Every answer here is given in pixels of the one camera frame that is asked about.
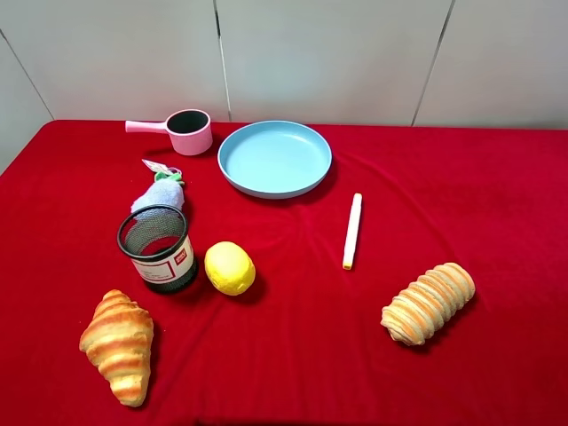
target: light blue dish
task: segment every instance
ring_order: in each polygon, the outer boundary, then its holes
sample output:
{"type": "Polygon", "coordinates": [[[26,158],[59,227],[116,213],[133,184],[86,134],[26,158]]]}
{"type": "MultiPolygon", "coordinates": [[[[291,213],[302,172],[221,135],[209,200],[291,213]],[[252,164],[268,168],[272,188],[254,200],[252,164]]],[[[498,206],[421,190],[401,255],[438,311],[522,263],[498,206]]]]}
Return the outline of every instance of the light blue dish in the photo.
{"type": "Polygon", "coordinates": [[[234,187],[275,200],[307,193],[321,182],[331,149],[317,131],[297,122],[255,122],[229,135],[217,159],[234,187]]]}

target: red label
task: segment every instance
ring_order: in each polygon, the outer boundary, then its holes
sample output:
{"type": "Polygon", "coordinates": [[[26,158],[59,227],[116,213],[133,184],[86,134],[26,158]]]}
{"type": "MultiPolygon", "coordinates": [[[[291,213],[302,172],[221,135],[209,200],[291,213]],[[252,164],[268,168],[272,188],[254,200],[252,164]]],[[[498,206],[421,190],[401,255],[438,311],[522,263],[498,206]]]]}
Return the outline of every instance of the red label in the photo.
{"type": "Polygon", "coordinates": [[[185,252],[185,248],[179,252],[179,254],[175,257],[176,265],[180,265],[185,258],[187,257],[187,253],[185,252]]]}

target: lemon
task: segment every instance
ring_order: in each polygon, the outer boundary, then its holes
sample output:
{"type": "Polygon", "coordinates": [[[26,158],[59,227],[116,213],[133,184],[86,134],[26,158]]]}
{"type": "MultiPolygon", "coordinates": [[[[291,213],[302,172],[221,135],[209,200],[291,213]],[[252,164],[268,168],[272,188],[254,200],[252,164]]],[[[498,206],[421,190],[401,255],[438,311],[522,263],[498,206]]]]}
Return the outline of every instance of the lemon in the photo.
{"type": "Polygon", "coordinates": [[[205,273],[221,293],[237,296],[255,280],[255,266],[249,255],[230,241],[221,241],[205,254],[205,273]]]}

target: black mesh cup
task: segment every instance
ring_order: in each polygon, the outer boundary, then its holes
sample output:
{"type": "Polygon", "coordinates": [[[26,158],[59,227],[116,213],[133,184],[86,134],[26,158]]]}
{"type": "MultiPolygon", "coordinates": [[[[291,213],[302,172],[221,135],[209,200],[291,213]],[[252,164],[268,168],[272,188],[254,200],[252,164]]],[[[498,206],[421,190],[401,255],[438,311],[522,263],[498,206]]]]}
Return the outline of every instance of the black mesh cup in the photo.
{"type": "Polygon", "coordinates": [[[173,293],[189,286],[197,260],[187,236],[187,219],[167,205],[135,211],[118,230],[118,246],[156,293],[173,293]]]}

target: striped bread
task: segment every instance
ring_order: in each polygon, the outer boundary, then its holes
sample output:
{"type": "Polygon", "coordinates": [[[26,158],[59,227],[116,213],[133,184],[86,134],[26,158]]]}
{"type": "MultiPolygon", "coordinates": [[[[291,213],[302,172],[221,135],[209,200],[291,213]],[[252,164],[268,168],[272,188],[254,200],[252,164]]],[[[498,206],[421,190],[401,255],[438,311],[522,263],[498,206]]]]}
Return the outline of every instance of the striped bread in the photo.
{"type": "Polygon", "coordinates": [[[125,406],[140,406],[150,377],[150,346],[154,323],[150,314],[119,290],[103,296],[79,349],[110,382],[125,406]]]}
{"type": "Polygon", "coordinates": [[[458,264],[441,264],[411,282],[383,308],[381,325],[392,340],[424,344],[476,292],[469,274],[458,264]]]}

